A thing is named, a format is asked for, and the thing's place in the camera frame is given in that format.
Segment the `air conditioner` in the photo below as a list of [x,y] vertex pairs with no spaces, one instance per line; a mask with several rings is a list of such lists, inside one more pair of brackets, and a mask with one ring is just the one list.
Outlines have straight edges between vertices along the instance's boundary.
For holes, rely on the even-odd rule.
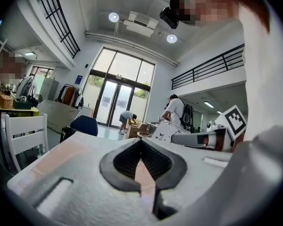
[[158,21],[144,14],[130,12],[128,20],[124,20],[127,30],[151,37]]

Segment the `white chair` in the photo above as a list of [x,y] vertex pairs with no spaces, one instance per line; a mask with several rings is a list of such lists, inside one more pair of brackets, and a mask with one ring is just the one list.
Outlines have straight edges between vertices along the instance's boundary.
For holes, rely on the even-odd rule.
[[[44,146],[45,152],[48,151],[47,114],[43,116],[11,118],[6,114],[5,123],[10,154],[18,172],[21,169],[16,155],[38,145]],[[25,133],[32,131],[35,131],[35,133],[25,135]],[[24,133],[24,136],[13,138],[14,135],[20,135],[22,133]]]

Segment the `black metal railing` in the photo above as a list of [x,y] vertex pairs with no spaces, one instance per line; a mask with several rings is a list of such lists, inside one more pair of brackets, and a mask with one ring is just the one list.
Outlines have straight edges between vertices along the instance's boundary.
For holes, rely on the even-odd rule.
[[65,19],[59,0],[38,0],[41,9],[44,9],[45,18],[50,21],[57,32],[60,42],[65,45],[72,58],[81,51]]
[[244,66],[244,44],[220,54],[172,79],[172,89]]

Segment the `person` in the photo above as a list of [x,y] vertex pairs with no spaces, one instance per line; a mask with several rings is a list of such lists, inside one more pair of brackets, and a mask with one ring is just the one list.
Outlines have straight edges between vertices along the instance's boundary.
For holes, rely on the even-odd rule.
[[133,114],[131,111],[124,111],[120,114],[119,116],[119,121],[122,123],[121,127],[119,128],[119,134],[123,135],[124,133],[126,133],[126,121],[128,121],[129,125],[136,125],[136,118],[137,116],[135,114]]
[[168,107],[165,109],[165,111],[162,113],[161,118],[167,119],[168,115],[170,115],[170,122],[173,124],[183,127],[183,125],[180,122],[180,118],[183,116],[183,110],[184,110],[184,103],[181,101],[181,99],[178,99],[177,95],[171,95],[170,96],[170,103]]
[[283,25],[266,0],[171,0],[181,21],[239,19],[244,30],[249,119],[244,140],[283,126]]

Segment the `white t-shirt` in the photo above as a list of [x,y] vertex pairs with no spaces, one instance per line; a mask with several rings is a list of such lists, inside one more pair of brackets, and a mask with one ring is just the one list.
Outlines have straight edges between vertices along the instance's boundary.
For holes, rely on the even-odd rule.
[[245,40],[246,92],[249,109],[244,140],[275,125],[283,126],[283,25],[270,11],[270,33],[257,16],[240,6]]
[[133,118],[133,113],[131,111],[124,111],[121,113],[127,120],[131,120]]
[[180,118],[182,118],[183,116],[183,109],[184,104],[180,99],[171,100],[169,106],[166,109],[166,111],[169,111],[171,113],[170,121],[180,127],[182,127]]

